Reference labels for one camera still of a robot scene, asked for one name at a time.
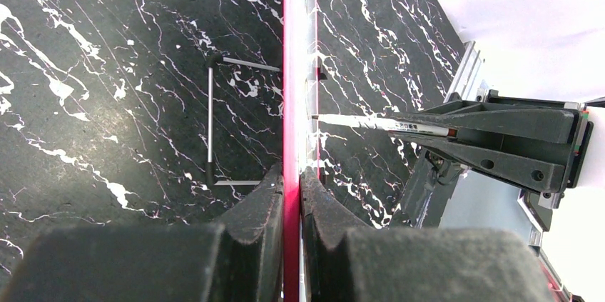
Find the black marble surface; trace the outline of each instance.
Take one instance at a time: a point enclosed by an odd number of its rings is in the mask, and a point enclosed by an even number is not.
[[[205,186],[220,51],[281,65],[283,0],[0,0],[0,288],[58,226],[200,223],[250,188]],[[281,160],[279,75],[215,75],[217,174]]]
[[[320,113],[384,116],[443,103],[464,46],[437,0],[318,4],[319,51],[328,76]],[[327,187],[367,223],[388,226],[420,148],[381,131],[323,123],[320,137]],[[429,204],[431,195],[413,204]]]

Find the white pen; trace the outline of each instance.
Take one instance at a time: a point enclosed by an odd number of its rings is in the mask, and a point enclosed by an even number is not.
[[[316,119],[327,124],[349,126],[353,128],[408,132],[416,134],[427,134],[430,136],[456,136],[455,129],[416,124],[413,122],[401,120],[339,114],[319,114],[313,115],[311,117],[312,119]]]

